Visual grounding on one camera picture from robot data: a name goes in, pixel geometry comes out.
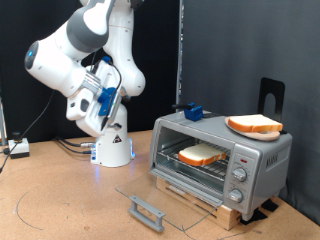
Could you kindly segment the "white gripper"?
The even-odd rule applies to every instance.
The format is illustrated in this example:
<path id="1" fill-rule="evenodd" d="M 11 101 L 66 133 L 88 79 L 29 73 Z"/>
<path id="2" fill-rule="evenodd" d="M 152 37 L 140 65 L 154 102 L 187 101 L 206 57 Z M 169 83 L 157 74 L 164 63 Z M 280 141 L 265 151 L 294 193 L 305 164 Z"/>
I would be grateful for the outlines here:
<path id="1" fill-rule="evenodd" d="M 93 137 L 105 134 L 108 128 L 116 131 L 123 127 L 116 120 L 121 100 L 129 102 L 131 96 L 122 88 L 122 76 L 111 63 L 100 61 L 96 72 L 86 71 L 83 83 L 67 99 L 66 117 Z"/>

